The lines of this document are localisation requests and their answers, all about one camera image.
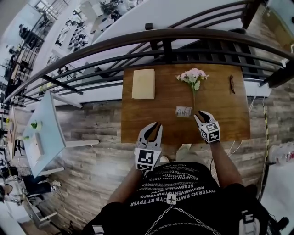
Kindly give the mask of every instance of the person's right arm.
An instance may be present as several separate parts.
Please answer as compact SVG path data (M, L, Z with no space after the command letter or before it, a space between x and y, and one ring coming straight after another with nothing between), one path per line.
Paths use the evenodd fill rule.
M221 188L225 188L231 184L243 184L240 173L231 159L226 154L224 148L219 141L209 144L212 157L215 162L217 178Z

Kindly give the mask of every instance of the black hair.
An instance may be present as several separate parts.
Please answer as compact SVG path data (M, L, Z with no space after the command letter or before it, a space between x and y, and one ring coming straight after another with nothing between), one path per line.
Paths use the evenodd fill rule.
M0 185L0 202L4 203L4 196L5 196L5 190L3 186Z

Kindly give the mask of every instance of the t-shirt sleeve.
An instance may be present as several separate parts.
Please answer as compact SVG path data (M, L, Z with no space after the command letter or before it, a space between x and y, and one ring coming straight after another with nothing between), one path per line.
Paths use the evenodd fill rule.
M94 235L94 227L102 227L104 234L120 234L122 226L125 224L126 216L125 204L112 202L102 208L101 212L91 220L83 229L82 235Z
M253 218L258 219L260 223L260 235L265 235L269 214L261 203L250 194L241 184L232 184L222 189L222 196L229 205L234 217L238 221L244 218L245 215L253 215Z

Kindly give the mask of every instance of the chain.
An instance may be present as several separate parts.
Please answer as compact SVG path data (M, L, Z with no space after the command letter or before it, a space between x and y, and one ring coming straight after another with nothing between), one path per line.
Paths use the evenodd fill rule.
M164 216L164 215L165 215L170 209L175 209L175 210L178 210L179 212L182 212L182 213L186 214L186 215L189 216L190 218L195 219L195 220L197 221L198 224L194 224L194 223L174 223L174 224L168 224L168 225L164 225L164 226L162 226L162 227L160 227L160 228L157 228L157 229L155 229L153 232L150 233L150 231L151 231L151 230L153 229L153 227L157 224L157 222L158 222L159 220L161 220L162 217L163 217L163 216ZM185 225L195 225L195 226L200 226L200 227L203 227L203 228L205 228L205 229L208 229L208 230L212 231L213 234L215 234L215 235L221 235L221 234L220 234L218 231L216 231L215 229L213 229L213 228L211 228L211 227L205 225L200 219L195 218L193 215L191 215L191 214L185 212L185 211L182 210L182 209L178 209L178 208L174 207L173 205L170 205L170 207L169 207L168 209L166 209L166 210L163 212L162 215L159 216L159 218L153 223L153 225L151 226L151 228L148 229L148 231L147 231L147 233L146 233L145 235L151 235L151 234L157 232L157 231L160 230L160 229L164 229L164 228L167 228L167 227L170 227L170 226L174 226L174 225L182 225L182 224L185 224Z

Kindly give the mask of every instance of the wooden floor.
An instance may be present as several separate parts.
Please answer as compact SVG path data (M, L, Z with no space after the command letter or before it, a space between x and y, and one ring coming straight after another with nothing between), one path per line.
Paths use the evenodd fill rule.
M277 44L274 35L261 22L260 15L254 18L249 34ZM274 89L264 100L268 112L270 145L294 140L294 80ZM85 104L81 110L63 106L58 108L58 118L66 140L99 139L93 147L77 147L62 152L51 167L64 166L65 171L51 179L62 183L60 192L48 194L41 206L43 213L57 211L53 222L67 228L70 220L81 229L93 219L107 203L134 162L134 145L120 143L121 101ZM262 99L256 99L250 113L251 139L231 156L246 185L260 182L265 157L265 121ZM239 146L236 142L232 151ZM223 143L229 150L232 142ZM192 150L210 162L209 145L193 145ZM163 154L175 158L175 146L163 146ZM21 158L14 163L28 171L28 163Z

